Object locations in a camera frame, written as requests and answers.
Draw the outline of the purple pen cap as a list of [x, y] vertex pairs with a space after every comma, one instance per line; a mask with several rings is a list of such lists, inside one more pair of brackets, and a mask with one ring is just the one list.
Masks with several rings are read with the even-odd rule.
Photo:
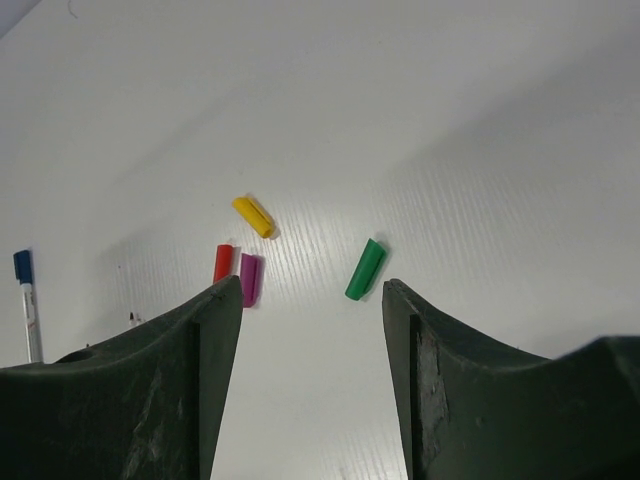
[[240, 281], [243, 293], [243, 307], [252, 308], [258, 301], [261, 289], [262, 258], [243, 253], [240, 261]]

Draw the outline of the blue pen cap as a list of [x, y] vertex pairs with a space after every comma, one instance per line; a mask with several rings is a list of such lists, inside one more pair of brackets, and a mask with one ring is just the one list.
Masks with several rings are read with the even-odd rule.
[[34, 284], [32, 253], [28, 249], [13, 254], [15, 278], [20, 285]]

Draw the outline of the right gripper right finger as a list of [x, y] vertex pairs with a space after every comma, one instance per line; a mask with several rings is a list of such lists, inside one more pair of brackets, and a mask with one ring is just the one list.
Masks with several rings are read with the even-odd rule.
[[400, 280], [383, 324], [411, 479], [635, 479], [639, 340], [556, 359], [499, 342]]

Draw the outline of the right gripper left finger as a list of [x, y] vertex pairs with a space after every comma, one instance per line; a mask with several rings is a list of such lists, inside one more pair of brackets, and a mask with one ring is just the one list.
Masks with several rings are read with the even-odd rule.
[[207, 479], [243, 311], [229, 276], [60, 360], [1, 372], [5, 479]]

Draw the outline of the blue-ended white pen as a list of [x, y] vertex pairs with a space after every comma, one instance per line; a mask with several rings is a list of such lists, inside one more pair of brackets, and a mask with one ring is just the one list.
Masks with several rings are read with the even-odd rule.
[[43, 350], [33, 286], [29, 283], [23, 283], [21, 284], [21, 291], [26, 325], [28, 360], [30, 363], [40, 363], [43, 361]]

